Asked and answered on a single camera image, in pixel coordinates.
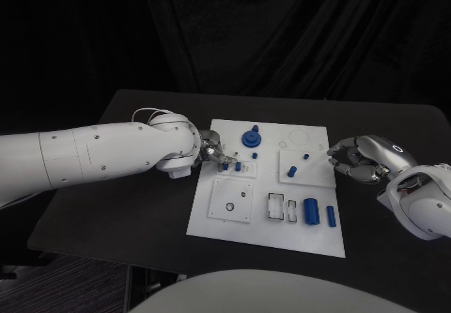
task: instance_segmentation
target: floor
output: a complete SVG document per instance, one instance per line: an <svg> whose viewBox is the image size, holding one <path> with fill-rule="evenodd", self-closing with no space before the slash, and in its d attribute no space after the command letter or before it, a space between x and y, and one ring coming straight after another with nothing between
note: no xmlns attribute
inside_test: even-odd
<svg viewBox="0 0 451 313"><path fill-rule="evenodd" d="M45 267L17 267L17 279L0 281L2 313L123 312L127 265L52 259Z"/></svg>

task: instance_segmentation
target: small blue piece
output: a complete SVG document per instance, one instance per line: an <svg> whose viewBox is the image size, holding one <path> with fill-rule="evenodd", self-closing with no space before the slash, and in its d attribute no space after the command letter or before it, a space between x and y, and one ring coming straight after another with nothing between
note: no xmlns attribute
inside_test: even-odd
<svg viewBox="0 0 451 313"><path fill-rule="evenodd" d="M252 130L242 134L242 144L248 148L255 148L261 144L261 135L258 133L258 126L252 127Z"/></svg>
<svg viewBox="0 0 451 313"><path fill-rule="evenodd" d="M310 198L304 200L306 224L319 225L320 212L317 211L317 200Z"/></svg>
<svg viewBox="0 0 451 313"><path fill-rule="evenodd" d="M290 172L288 172L288 177L294 176L294 173L295 173L297 170L298 170L297 167L291 166L291 169L290 169Z"/></svg>
<svg viewBox="0 0 451 313"><path fill-rule="evenodd" d="M333 212L333 206L327 206L327 218L329 226L336 227L336 213Z"/></svg>

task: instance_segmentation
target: table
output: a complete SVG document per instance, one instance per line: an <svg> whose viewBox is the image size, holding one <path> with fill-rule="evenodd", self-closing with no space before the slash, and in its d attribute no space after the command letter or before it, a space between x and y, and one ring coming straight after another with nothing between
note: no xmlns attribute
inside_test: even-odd
<svg viewBox="0 0 451 313"><path fill-rule="evenodd" d="M186 115L199 129L212 119L324 126L329 141L363 134L391 138L421 164L450 162L451 128L432 106L228 97L120 90L100 123L130 121L136 109ZM146 122L148 112L137 115ZM62 188L29 247L189 275L226 269L297 273L360 289L419 312L451 306L451 241L422 241L376 201L369 186L336 174L347 258L187 236L199 169L170 179L151 169L111 181Z"/></svg>

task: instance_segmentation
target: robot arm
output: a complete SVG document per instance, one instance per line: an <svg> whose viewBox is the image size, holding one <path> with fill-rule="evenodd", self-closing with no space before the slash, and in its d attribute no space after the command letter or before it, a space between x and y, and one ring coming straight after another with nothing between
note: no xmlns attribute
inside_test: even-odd
<svg viewBox="0 0 451 313"><path fill-rule="evenodd" d="M202 135L180 114L138 122L0 136L0 207L63 186L147 171L154 165L170 178L190 175L205 160L234 163L222 154L219 135Z"/></svg>
<svg viewBox="0 0 451 313"><path fill-rule="evenodd" d="M378 184L385 177L389 179L378 200L404 227L425 240L451 237L451 167L418 165L406 150L375 135L342 140L327 154L346 149L353 165L334 158L329 162L362 183Z"/></svg>

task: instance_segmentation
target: cable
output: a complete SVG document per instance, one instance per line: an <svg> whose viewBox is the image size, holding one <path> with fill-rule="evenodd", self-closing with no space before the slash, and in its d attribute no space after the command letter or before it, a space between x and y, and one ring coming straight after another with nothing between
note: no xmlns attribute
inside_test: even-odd
<svg viewBox="0 0 451 313"><path fill-rule="evenodd" d="M14 200L13 202L9 202L3 207L0 207L0 210L6 209L7 207L19 204L20 202L25 202L27 199L32 199L35 196L38 196L40 194L40 192L38 192L36 194L30 194L29 196L26 196L25 198L20 198L17 200Z"/></svg>
<svg viewBox="0 0 451 313"><path fill-rule="evenodd" d="M133 116L131 116L131 121L134 121L134 115L137 114L137 112L143 111L143 110L153 110L153 111L157 111L157 112L163 112L163 113L167 113L167 114L174 114L174 112L169 111L169 110L161 110L161 109L156 109L156 108L141 108L138 109Z"/></svg>

